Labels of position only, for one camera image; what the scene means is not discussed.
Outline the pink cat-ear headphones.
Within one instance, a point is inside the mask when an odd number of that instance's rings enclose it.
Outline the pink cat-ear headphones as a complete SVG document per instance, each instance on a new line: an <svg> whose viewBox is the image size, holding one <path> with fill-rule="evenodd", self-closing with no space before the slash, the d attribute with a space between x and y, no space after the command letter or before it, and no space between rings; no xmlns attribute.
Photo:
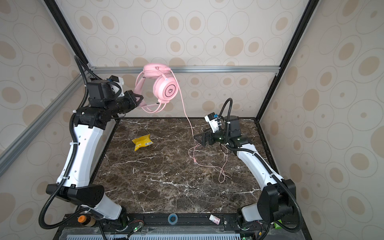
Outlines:
<svg viewBox="0 0 384 240"><path fill-rule="evenodd" d="M142 100L139 106L148 114L159 113L176 97L180 90L179 83L173 71L167 65L147 64L136 79L135 94L142 94L142 88L146 79L156 80L153 85L153 94L158 99L158 104L147 105Z"/></svg>

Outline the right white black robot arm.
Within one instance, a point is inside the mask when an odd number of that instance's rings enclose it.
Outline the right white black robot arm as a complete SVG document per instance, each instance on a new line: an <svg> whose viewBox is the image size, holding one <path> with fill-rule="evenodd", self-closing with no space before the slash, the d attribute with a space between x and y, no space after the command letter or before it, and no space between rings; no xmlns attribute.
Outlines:
<svg viewBox="0 0 384 240"><path fill-rule="evenodd" d="M296 185L273 170L250 138L242 135L239 117L231 114L232 106L233 100L228 98L219 114L205 116L210 127L194 135L194 140L202 147L219 143L238 157L258 182L262 191L258 202L239 209L239 226L248 229L251 223L260 222L276 224L290 233L299 232L304 219L296 199Z"/></svg>

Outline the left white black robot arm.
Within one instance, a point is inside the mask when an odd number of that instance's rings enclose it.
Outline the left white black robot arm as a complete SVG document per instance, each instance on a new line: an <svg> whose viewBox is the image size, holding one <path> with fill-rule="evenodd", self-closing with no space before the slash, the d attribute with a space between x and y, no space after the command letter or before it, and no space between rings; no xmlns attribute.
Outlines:
<svg viewBox="0 0 384 240"><path fill-rule="evenodd" d="M118 77L112 76L103 80L79 57L75 57L75 61L84 81L85 95L70 118L70 152L57 182L46 188L49 198L40 212L39 225L45 230L54 229L77 214L88 211L110 222L116 230L122 231L129 221L126 209L107 197L102 185L91 183L91 170L97 146L107 124L119 114L126 114L137 108L144 98L133 91L123 92ZM45 221L46 212L55 198L81 208L59 223L48 224Z"/></svg>

